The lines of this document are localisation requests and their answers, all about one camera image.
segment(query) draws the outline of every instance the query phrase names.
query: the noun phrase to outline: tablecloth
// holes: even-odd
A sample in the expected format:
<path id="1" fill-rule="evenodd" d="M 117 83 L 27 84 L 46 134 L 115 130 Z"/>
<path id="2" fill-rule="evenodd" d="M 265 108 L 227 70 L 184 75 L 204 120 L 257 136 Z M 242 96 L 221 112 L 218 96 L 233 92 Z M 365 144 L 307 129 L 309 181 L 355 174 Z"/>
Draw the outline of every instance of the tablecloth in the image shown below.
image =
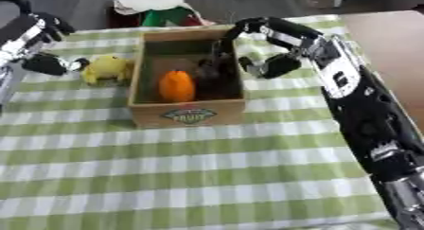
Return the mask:
<path id="1" fill-rule="evenodd" d="M 335 15 L 292 20 L 350 38 Z M 82 31 L 49 49 L 67 59 L 133 58 L 141 30 Z M 262 39 L 244 35 L 237 52 L 264 60 L 281 51 Z M 125 86 L 26 75 L 0 118 L 0 228 L 387 227 L 310 64 L 243 82 L 243 124 L 143 130 Z"/>

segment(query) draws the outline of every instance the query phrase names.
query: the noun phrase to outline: checkered pattern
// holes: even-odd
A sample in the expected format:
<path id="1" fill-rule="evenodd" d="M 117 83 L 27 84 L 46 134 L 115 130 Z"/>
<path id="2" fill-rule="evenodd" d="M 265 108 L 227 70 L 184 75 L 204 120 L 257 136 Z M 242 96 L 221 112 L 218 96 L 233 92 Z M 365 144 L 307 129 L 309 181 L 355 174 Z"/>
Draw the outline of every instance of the checkered pattern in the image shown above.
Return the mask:
<path id="1" fill-rule="evenodd" d="M 349 39 L 337 16 L 293 20 Z M 133 58 L 140 30 L 83 31 L 49 49 Z M 257 61 L 282 51 L 257 35 L 237 47 Z M 243 79 L 241 125 L 137 130 L 126 87 L 27 75 L 0 119 L 0 229 L 392 228 L 375 221 L 389 216 L 310 64 Z"/>

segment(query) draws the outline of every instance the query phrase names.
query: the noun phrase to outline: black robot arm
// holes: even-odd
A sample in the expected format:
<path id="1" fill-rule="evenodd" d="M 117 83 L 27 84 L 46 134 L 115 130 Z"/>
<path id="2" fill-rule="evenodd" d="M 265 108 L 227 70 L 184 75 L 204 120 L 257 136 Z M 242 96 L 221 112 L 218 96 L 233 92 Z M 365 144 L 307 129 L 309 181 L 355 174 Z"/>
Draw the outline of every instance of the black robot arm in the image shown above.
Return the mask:
<path id="1" fill-rule="evenodd" d="M 245 71 L 258 78 L 277 78 L 299 68 L 300 59 L 310 60 L 333 118 L 388 211 L 402 229 L 424 229 L 421 134 L 348 43 L 286 20 L 252 18 L 237 22 L 217 43 L 215 61 L 242 32 L 262 33 L 270 44 L 287 48 L 261 64 L 239 58 Z"/>

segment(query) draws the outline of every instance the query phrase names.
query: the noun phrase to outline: plastic fruit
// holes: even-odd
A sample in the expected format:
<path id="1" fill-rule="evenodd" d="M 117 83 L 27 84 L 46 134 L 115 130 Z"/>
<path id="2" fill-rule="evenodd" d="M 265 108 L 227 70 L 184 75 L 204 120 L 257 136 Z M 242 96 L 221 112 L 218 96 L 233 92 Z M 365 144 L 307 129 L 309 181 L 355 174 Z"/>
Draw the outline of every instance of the plastic fruit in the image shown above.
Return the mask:
<path id="1" fill-rule="evenodd" d="M 159 81 L 159 93 L 166 102 L 189 102 L 195 97 L 195 84 L 185 71 L 169 71 Z"/>

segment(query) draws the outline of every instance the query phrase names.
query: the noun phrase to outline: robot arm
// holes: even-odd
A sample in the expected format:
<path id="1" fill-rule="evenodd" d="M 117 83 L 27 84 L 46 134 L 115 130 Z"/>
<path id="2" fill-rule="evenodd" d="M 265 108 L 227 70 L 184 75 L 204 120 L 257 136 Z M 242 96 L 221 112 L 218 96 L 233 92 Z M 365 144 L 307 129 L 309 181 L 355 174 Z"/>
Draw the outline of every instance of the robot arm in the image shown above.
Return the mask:
<path id="1" fill-rule="evenodd" d="M 0 0 L 18 6 L 20 15 L 0 28 L 0 113 L 12 95 L 14 84 L 25 70 L 60 76 L 80 70 L 89 62 L 79 59 L 68 62 L 52 54 L 39 53 L 43 44 L 58 42 L 75 30 L 59 17 L 33 13 L 28 0 Z"/>
<path id="2" fill-rule="evenodd" d="M 262 33 L 288 52 L 263 64 L 238 61 L 258 78 L 272 79 L 311 61 L 322 93 L 353 154 L 369 174 L 387 209 L 402 229 L 424 229 L 424 145 L 421 135 L 395 97 L 361 58 L 338 36 L 277 18 L 236 23 L 217 42 L 215 59 L 230 51 L 241 32 Z"/>

